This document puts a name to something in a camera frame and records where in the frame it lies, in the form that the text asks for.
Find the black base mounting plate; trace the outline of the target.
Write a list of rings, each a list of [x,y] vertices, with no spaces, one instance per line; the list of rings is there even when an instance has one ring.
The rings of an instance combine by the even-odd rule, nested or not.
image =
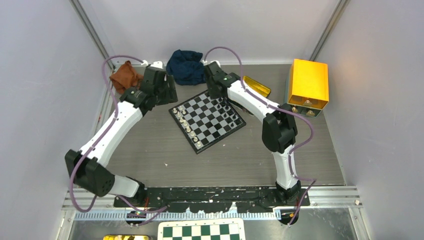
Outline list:
[[[270,213],[276,207],[309,206],[304,188],[283,191],[276,186],[149,187],[134,197],[113,203],[116,208],[134,207],[168,213],[226,213],[235,206],[237,213]]]

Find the green white checkered board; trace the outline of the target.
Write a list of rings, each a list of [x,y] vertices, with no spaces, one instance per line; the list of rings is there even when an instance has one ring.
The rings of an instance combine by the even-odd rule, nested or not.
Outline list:
[[[241,218],[167,221],[158,225],[158,240],[245,240]]]

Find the yellow drawer box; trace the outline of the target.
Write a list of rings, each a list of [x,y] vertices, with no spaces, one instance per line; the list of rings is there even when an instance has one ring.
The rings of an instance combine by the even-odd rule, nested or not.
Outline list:
[[[315,118],[329,100],[328,65],[295,58],[286,79],[284,99],[292,112]]]

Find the orange brown cloth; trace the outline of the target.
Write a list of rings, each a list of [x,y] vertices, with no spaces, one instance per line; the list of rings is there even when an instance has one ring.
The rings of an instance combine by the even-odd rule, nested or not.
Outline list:
[[[135,87],[139,89],[140,83],[144,80],[144,76],[139,74],[127,60],[119,69],[109,77],[116,92],[123,94],[125,90]]]

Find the black white chessboard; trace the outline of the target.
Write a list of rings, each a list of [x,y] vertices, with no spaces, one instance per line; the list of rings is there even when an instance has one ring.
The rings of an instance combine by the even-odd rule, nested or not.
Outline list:
[[[182,106],[182,111],[186,111],[185,115],[179,110],[179,106]],[[173,108],[177,109],[177,113],[181,113],[181,117],[173,113]],[[196,154],[205,151],[246,125],[245,120],[226,98],[210,98],[207,90],[170,108],[168,112]],[[195,136],[191,136],[191,132],[186,131],[187,127],[183,126],[184,122],[180,123],[180,118],[188,123],[187,127],[190,127]]]

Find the gold object bottom edge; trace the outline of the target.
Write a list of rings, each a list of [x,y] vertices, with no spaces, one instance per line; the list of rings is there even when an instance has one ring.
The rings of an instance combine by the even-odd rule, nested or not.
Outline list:
[[[103,240],[152,240],[152,237],[142,234],[109,234]]]

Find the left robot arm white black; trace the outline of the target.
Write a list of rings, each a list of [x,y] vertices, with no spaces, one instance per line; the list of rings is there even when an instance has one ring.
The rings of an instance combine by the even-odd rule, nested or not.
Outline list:
[[[124,91],[115,111],[94,137],[79,150],[69,150],[65,155],[73,184],[97,197],[108,194],[126,197],[135,207],[146,200],[144,184],[115,175],[106,167],[120,142],[147,112],[178,100],[174,78],[167,74],[162,62],[149,64],[143,76],[139,88]]]

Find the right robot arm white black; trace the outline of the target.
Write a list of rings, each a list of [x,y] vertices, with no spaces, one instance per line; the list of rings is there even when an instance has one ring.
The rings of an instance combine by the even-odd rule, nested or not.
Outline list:
[[[226,73],[217,61],[204,67],[209,96],[232,100],[262,124],[261,139],[271,151],[276,167],[276,194],[283,205],[291,205],[301,189],[296,177],[294,146],[298,134],[296,121],[288,105],[279,105],[260,95],[235,73]]]

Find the dark blue cloth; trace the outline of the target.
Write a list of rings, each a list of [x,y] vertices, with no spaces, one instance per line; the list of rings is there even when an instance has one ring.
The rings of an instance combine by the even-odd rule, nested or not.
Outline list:
[[[176,50],[166,64],[166,72],[180,86],[205,84],[203,53],[192,50]]]

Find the gold tin tray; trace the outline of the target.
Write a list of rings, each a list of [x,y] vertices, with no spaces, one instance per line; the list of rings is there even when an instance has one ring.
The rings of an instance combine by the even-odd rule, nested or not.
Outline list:
[[[253,78],[249,76],[244,76],[243,81],[252,88],[256,93],[261,95],[264,98],[268,98],[271,94],[271,89],[268,86],[265,86],[264,84],[254,80]]]

